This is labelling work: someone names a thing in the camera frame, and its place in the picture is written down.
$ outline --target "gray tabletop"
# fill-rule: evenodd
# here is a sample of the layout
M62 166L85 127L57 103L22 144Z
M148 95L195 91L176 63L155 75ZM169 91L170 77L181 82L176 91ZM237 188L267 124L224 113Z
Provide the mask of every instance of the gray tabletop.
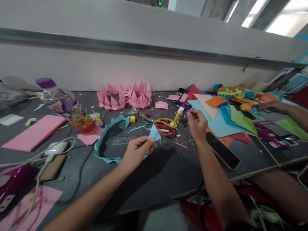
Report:
M74 93L88 114L92 114L92 110L100 112L101 115L106 111L98 106L96 92ZM169 96L169 94L174 94L174 92L159 91L155 92L155 95L153 94L152 96L153 107L155 107L155 101L161 100L168 102L169 110L152 109L148 107L142 111L157 117L173 119L178 108L175 106L173 101L165 98ZM41 119L45 115L53 114L52 111L45 106L33 112L40 103L41 102L38 98L31 99L0 112L0 118L9 114L17 114L25 117L24 120L10 127L0 127L0 145L5 144L27 129L28 127L24 124L29 118L35 117ZM120 112L107 111L104 123L110 123L111 118L117 118L119 115L123 115L124 117L130 116L130 109L131 106L126 107ZM277 113L270 113L267 115L267 119L273 121L277 121L284 117L286 116ZM109 130L105 138L105 145L100 149L100 156L107 158L123 156L127 145L112 145L113 137L149 135L150 132L144 131L144 129L138 129L128 134L131 129L145 124L137 116L136 118L138 121L134 124L130 123L127 128L125 128L123 121ZM279 135L288 134L287 131L277 125L272 125L271 129L276 131ZM158 147L154 150L153 154L149 155L119 187L114 196L99 214L97 221L102 221L116 214L123 214L196 192L202 182L202 172L197 150L189 133L187 120L183 118L183 116L178 125L177 134L181 134L181 136L173 138L162 137L161 142L158 141ZM54 135L51 135L38 145L32 152L21 152L1 148L0 163L5 164L24 161L33 157L34 154L46 149L50 143L58 142L68 136L76 137L77 133L70 127L60 129ZM229 148L241 159L241 163L236 170L229 170L223 163L221 163L230 180L234 181L243 179L263 171L278 168L275 161L259 141L251 136L249 136L249 139L251 142L250 144L233 140L229 146ZM181 147L172 141L177 141L178 143L187 146L187 148ZM308 149L308 143L305 142L300 142L298 146L291 147L284 151L275 151L271 149L270 146L267 146L267 148L282 166L308 158L306 152ZM43 183L46 186L63 191L63 194L44 218L43 222L38 227L38 230L41 230L68 205L73 203L78 197L89 190L99 179L115 168L117 165L115 162L107 164L103 160L93 156L94 151L93 145L84 146L84 143L77 139L74 149L68 153L70 158L66 159L58 176L59 178L65 176L65 179L62 182L59 182L56 179ZM0 219L3 219L8 211L2 213Z

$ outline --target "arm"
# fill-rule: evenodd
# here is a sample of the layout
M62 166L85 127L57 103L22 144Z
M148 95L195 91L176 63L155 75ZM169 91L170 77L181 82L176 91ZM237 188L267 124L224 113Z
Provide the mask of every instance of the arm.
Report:
M153 151L152 146L156 146L153 142L154 138L148 140L148 136L130 140L121 163L60 213L44 231L73 231L90 225L117 188L138 167L145 152Z
M289 116L303 129L308 132L308 112L301 107L292 106L281 101L275 100L259 106L259 111L274 108L278 111L288 113Z
M187 113L191 134L197 145L206 190L218 214L222 229L232 221L252 224L247 211L206 141L208 122L201 111Z

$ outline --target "smartphone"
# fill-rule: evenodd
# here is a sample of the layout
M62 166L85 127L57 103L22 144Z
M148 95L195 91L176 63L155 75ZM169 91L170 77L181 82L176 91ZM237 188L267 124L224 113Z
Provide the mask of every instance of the smartphone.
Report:
M235 170L240 164L241 160L227 148L216 136L211 132L206 133L206 140L211 146L213 152L224 162L224 164L231 170Z

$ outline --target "paper scrap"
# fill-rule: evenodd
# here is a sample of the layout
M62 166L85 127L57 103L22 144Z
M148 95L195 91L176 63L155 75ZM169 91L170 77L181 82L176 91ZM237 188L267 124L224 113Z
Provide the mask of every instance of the paper scrap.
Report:
M155 108L162 108L168 110L168 103L163 102L163 101L157 101L155 102Z
M209 127L217 135L217 137L229 136L232 134L241 133L245 131L244 128L226 124L220 108L217 110L217 115L215 119L212 120L210 115L202 107L199 100L189 100L187 102L191 104L194 109L200 110L204 114L205 118L208 120Z
M180 98L180 96L178 96L178 95L170 95L167 99L169 99L169 100L176 100L176 101L178 101L178 100L179 100L179 98Z
M95 153L94 153L93 155L96 156L96 157L99 158L99 159L104 160L107 164L110 164L110 163L112 163L112 162L116 162L117 164L119 164L119 163L121 162L121 160L122 160L122 157L116 157L116 158L105 158L105 157L100 157L100 156L99 156L99 147L102 145L102 142L103 142L104 137L105 137L106 133L108 132L108 130L109 130L113 125L115 125L116 123L118 123L118 122L120 122L120 121L122 121L122 120L125 120L125 121L126 121L125 128L127 128L128 124L129 124L129 118L125 118L125 117L123 117L122 115L120 115L117 119L112 118L110 124L107 124L107 125L105 126L105 130L104 130L102 133L100 133L99 138L98 138L98 141L97 141L97 142L95 143L95 145L94 145ZM143 160L144 160L145 158L147 158L148 155L150 155L150 154L152 154L152 153L145 153L145 155L144 155L144 157L143 157Z
M98 140L99 134L103 131L104 131L103 128L97 127L96 130L92 132L90 135L78 134L77 138L82 142L84 142L85 145L89 146L94 144L94 142Z
M146 125L143 125L143 126L141 126L141 127L137 127L137 128L134 128L134 129L131 129L128 133L130 133L131 131L137 130L137 129L139 129L139 128L143 128L143 127L146 127Z
M174 142L174 141L172 141L172 142L175 143L175 144L177 144L177 145L180 145L180 146L182 146L182 147L184 147L184 148L187 148L186 146L184 146L184 145L182 145L182 144L176 143L176 142Z
M277 125L298 136L301 140L308 141L308 133L305 132L294 120L290 117L275 122Z
M161 139L160 134L157 131L155 124L152 125L151 132L150 132L150 135L149 135L149 139L152 138L152 137L154 137L154 139L155 139L154 142Z
M250 144L249 138L248 138L247 134L245 134L245 133L233 134L233 135L230 135L229 137L231 137L235 140L242 141L244 143Z
M95 113L93 113L93 114L89 114L88 116L90 116L90 118L93 119L93 116L96 116L96 115L95 115Z
M241 125L243 128L247 129L248 131L258 134L256 127L253 124L253 121L246 116L243 115L243 113L239 112L233 105L230 105L231 109L231 119L235 123Z
M228 102L228 100L221 96L215 96L214 98L205 101L205 103L210 105L212 108L217 107L225 102Z
M202 94L193 94L201 103L201 105L204 107L206 112L211 116L212 119L215 119L215 116L218 111L218 107L212 108L210 105L206 104L205 101L214 98L214 96L211 95L202 95Z
M66 121L61 116L46 115L15 138L2 145L2 148L30 152Z
M7 115L5 117L2 117L0 119L0 124L5 125L5 126L11 126L11 125L23 120L24 118L25 117L10 114L10 115Z
M188 95L186 93L184 93L179 101L184 103L186 101L187 97L188 97Z
M16 229L16 231L37 230L42 220L52 209L53 205L58 201L62 193L62 191L57 189L45 185L40 185L32 211L30 212L27 219ZM10 231L21 222L31 206L31 203L28 201L33 199L34 194L35 187L1 221L1 231Z
M45 104L40 104L36 109L34 109L33 111L39 110L41 107L43 107Z

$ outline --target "pink paper sheet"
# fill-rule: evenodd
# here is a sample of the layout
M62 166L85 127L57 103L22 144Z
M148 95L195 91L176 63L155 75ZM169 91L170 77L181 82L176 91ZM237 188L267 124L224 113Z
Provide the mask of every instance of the pink paper sheet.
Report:
M176 101L178 101L178 100L179 100L179 98L180 98L180 96L178 96L178 95L170 95L167 99L169 99L169 100L176 100Z
M1 147L30 152L65 121L65 118L57 115L46 115Z
M169 105L166 102L163 102L163 101L155 102L155 108L162 108L162 109L168 110L168 106Z
M208 105L207 103L205 103L205 101L213 98L214 96L211 95L204 95L204 94L193 94L195 97L197 97L197 99L200 101L200 104L204 107L204 109L206 110L206 112L210 115L210 117L212 119L215 119L215 116L218 112L218 108L219 107L214 107L212 108L210 105Z
M82 135L78 134L77 138L84 142L85 145L89 146L94 144L95 141L98 140L99 134L104 131L104 128L98 127L93 133L90 135Z
M186 101L187 97L188 97L188 95L187 95L186 93L184 93L184 94L182 95L181 99L180 99L180 102L183 102L183 103L184 103L184 102Z
M34 197L35 187L28 193L13 210L1 221L1 231L10 231L19 224L26 215ZM62 195L62 191L41 185L39 193L35 200L33 209L28 218L16 229L16 231L35 231L53 205Z

